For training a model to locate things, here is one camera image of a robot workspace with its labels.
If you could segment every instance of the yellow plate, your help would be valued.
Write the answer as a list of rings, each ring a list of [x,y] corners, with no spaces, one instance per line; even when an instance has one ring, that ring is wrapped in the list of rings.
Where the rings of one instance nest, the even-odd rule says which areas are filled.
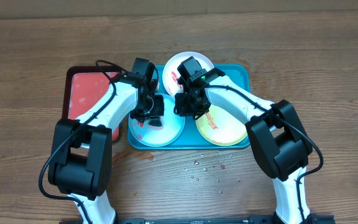
[[[211,105],[209,112],[196,120],[200,134],[218,146],[232,146],[247,137],[246,126],[224,109]]]

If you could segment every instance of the paper plate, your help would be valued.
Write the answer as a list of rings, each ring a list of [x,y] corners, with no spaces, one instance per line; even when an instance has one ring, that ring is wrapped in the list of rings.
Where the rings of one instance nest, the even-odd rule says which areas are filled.
[[[128,126],[132,135],[142,144],[150,147],[161,147],[170,144],[179,137],[185,127],[185,117],[173,113],[175,99],[172,96],[162,94],[164,97],[164,116],[161,117],[162,127],[138,122],[129,118]]]
[[[200,134],[218,146],[232,146],[247,137],[246,126],[224,109],[211,105],[209,112],[196,120]]]
[[[179,85],[177,82],[177,79],[180,77],[178,66],[182,63],[182,61],[191,56],[193,56],[200,63],[201,67],[205,68],[207,71],[214,68],[214,65],[207,57],[197,52],[182,52],[173,56],[165,64],[162,72],[162,83],[169,95],[175,97],[175,94],[183,93],[182,85]]]

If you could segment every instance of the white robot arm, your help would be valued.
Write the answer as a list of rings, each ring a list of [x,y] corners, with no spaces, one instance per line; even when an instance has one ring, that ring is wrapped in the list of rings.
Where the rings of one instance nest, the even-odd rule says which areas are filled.
[[[235,90],[238,90],[266,110],[269,110],[273,104],[271,101],[260,99],[243,90],[235,83],[233,83],[227,75],[217,77],[209,84],[211,86],[229,86]],[[253,116],[260,116],[264,113],[264,111],[256,108],[254,105],[250,104],[247,100],[233,91],[225,90],[222,88],[206,88],[205,93],[211,104],[226,110],[243,124],[246,124],[248,121],[250,121]],[[302,222],[302,217],[298,208],[298,198],[296,197],[296,182],[294,180],[296,180],[299,175],[305,172],[306,166],[294,171],[292,174],[290,174],[288,180],[286,181],[281,181],[279,178],[273,179],[273,186],[277,199],[276,214],[282,220],[282,222],[286,224],[299,224]],[[307,217],[310,214],[310,210],[306,204],[304,184],[300,185],[300,191],[303,214],[305,217]]]
[[[70,145],[64,145],[51,158],[48,172],[51,184],[76,199],[83,223],[88,223],[87,218],[92,223],[116,221],[106,193],[111,173],[111,130],[116,129],[127,114],[139,122],[155,119],[154,124],[158,125],[164,105],[163,96],[154,94],[158,85],[158,80],[152,79],[154,70],[148,60],[137,58],[132,71],[125,71],[119,82],[110,83],[108,91],[89,111],[76,120],[61,119],[56,125],[52,154],[64,144],[67,136],[81,124],[83,127]],[[89,149],[88,157],[71,153],[71,147],[80,146]]]

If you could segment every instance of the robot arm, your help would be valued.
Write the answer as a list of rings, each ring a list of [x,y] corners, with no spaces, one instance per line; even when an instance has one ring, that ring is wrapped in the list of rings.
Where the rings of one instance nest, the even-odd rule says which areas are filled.
[[[126,71],[119,82],[110,83],[107,93],[89,111],[76,120],[61,119],[56,125],[52,153],[81,123],[104,108],[70,145],[64,145],[57,152],[48,171],[48,181],[61,193],[79,199],[93,223],[113,223],[116,217],[106,193],[111,175],[111,130],[116,129],[128,113],[139,122],[160,121],[159,117],[163,116],[163,96],[154,94],[158,85],[158,81],[152,79],[154,69],[148,60],[137,58],[132,71]],[[88,157],[71,153],[72,147],[80,146],[89,149]],[[88,223],[84,211],[76,205],[84,223]]]
[[[292,105],[285,100],[274,104],[260,99],[237,86],[219,69],[213,68],[208,72],[202,69],[193,57],[183,61],[178,71],[181,74],[179,83],[184,86],[184,92],[175,95],[175,112],[181,116],[193,113],[195,118],[213,104],[246,124],[255,160],[273,179],[277,217],[284,223],[301,223],[295,180],[306,171],[311,146],[288,128],[276,138],[271,134],[273,129],[283,127],[274,119],[277,115],[306,134]],[[246,98],[256,102],[257,107]],[[300,195],[303,214],[307,217],[310,211],[304,186],[300,185]]]

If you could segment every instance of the teal tray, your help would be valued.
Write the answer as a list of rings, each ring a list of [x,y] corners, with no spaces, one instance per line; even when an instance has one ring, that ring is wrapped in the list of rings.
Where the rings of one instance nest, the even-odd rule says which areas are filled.
[[[239,87],[249,91],[249,79],[247,70],[238,64],[215,64],[216,68],[225,72],[230,79]],[[162,85],[162,71],[164,65],[156,65],[158,73],[160,74],[160,89],[158,93],[168,94]],[[181,149],[243,149],[249,146],[248,136],[241,142],[233,146],[217,146],[205,140],[196,127],[196,123],[192,117],[186,117],[185,127],[179,138],[169,145],[162,147],[150,147],[140,143],[131,133],[128,128],[128,142],[136,149],[140,150],[181,150]]]

